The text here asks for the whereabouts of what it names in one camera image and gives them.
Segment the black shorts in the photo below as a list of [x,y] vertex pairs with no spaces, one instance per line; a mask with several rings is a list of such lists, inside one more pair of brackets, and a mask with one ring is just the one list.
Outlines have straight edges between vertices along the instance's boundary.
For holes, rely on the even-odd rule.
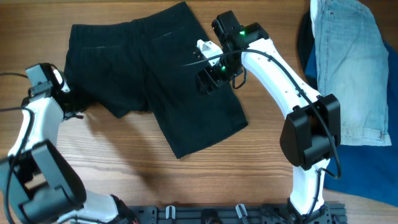
[[210,147],[248,121],[229,85],[207,93],[194,54],[208,36],[185,2],[113,25],[72,26],[64,74],[78,99],[115,117],[153,112],[177,158]]

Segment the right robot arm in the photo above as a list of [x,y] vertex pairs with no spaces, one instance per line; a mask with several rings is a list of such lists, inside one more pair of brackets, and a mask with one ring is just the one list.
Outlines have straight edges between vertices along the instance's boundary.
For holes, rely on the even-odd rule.
[[200,63],[206,67],[197,75],[200,91],[211,93],[251,72],[269,92],[284,116],[280,148],[293,166],[293,190],[285,211],[287,223],[311,223],[330,219],[322,197],[325,175],[339,179],[327,169],[330,159],[338,161],[340,145],[340,103],[335,95],[321,94],[303,81],[276,50],[269,34],[257,23],[242,26],[232,11],[211,24],[219,44],[198,40]]

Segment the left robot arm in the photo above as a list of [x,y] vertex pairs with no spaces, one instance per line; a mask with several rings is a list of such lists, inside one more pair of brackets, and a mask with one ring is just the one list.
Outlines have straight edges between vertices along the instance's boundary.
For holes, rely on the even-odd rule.
[[80,118],[62,72],[51,63],[25,70],[31,87],[15,145],[1,159],[1,192],[9,223],[139,223],[114,195],[85,189],[56,148],[60,123]]

